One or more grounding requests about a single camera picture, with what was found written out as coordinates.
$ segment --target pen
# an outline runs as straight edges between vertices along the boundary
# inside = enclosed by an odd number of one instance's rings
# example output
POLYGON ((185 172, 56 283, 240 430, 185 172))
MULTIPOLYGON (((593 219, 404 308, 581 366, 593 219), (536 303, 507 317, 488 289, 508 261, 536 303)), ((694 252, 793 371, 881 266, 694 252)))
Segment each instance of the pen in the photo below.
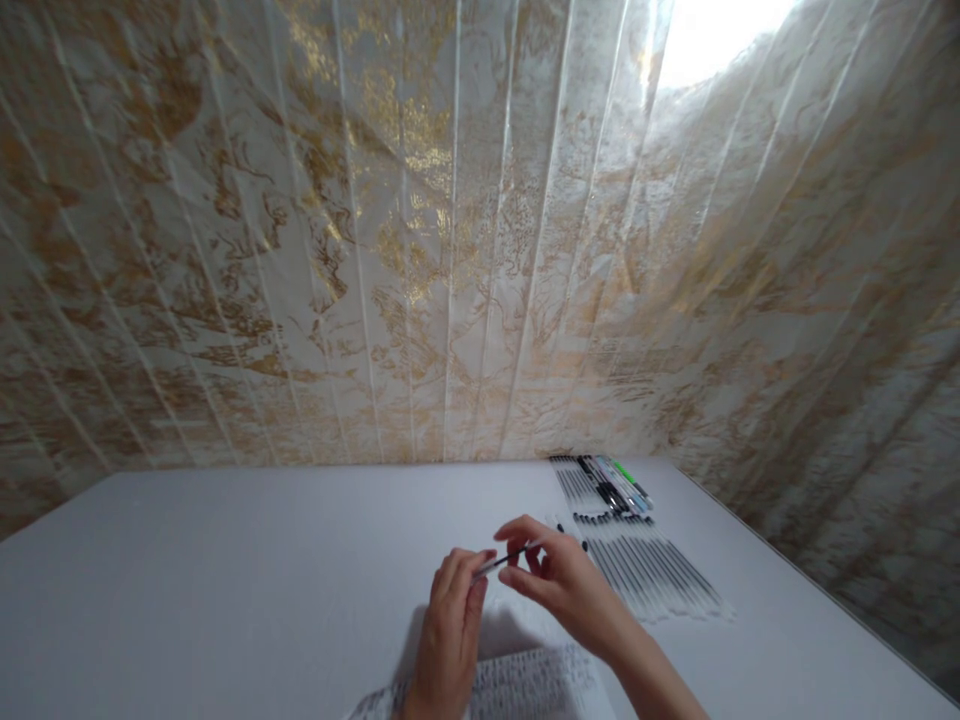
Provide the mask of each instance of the pen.
POLYGON ((527 543, 516 552, 512 552, 509 555, 504 555, 502 558, 493 558, 492 560, 487 560, 483 565, 480 566, 480 569, 473 574, 473 579, 470 581, 470 584, 473 585, 480 578, 484 577, 485 575, 489 575, 491 572, 493 572, 493 569, 497 567, 497 565, 502 565, 510 558, 518 557, 521 553, 525 553, 527 550, 533 550, 534 548, 540 547, 544 540, 546 540, 546 538, 542 537, 539 540, 534 540, 532 543, 527 543))

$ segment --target bright light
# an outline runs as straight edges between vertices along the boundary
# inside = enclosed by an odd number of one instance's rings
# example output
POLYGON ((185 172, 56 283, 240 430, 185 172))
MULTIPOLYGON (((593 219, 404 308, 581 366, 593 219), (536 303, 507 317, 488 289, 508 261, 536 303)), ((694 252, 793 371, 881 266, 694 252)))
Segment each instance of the bright light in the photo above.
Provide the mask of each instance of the bright light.
POLYGON ((661 88, 696 85, 723 72, 764 33, 776 32, 793 0, 676 0, 661 88))

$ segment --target right hand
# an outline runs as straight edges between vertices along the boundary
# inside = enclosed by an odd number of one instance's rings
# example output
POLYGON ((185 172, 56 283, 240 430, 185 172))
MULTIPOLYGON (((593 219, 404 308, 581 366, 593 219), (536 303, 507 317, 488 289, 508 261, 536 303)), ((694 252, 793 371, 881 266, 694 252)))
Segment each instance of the right hand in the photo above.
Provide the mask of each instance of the right hand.
POLYGON ((542 540, 540 547, 525 553, 530 572, 517 567, 519 558, 512 558, 500 571, 500 582, 549 610, 594 655, 609 662, 624 642, 623 629, 640 628, 575 538, 524 515, 497 530, 493 539, 506 540, 508 554, 542 540), (543 560, 541 550, 546 553, 543 560))

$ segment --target wrist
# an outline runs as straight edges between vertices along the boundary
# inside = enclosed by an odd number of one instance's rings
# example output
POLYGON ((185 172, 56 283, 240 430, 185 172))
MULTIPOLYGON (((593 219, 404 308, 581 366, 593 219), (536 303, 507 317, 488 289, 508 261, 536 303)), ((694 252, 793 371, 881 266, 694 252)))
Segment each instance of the wrist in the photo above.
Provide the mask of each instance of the wrist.
POLYGON ((640 670, 644 665, 644 659, 656 646, 656 641, 640 623, 633 621, 632 617, 631 621, 620 626, 616 639, 610 643, 604 656, 600 658, 610 666, 617 677, 640 670))

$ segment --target white table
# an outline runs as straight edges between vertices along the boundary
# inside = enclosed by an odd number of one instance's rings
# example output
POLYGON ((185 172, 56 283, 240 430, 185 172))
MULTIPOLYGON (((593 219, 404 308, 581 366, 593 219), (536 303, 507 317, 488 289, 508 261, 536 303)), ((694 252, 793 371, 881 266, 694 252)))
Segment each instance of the white table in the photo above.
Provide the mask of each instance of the white table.
MULTIPOLYGON (((668 462, 625 466, 737 610, 651 628, 713 717, 960 718, 668 462)), ((115 475, 0 544, 3 715, 341 717, 411 667, 449 549, 523 512, 569 521, 547 462, 115 475)), ((484 623, 485 657, 568 641, 495 579, 484 623)))

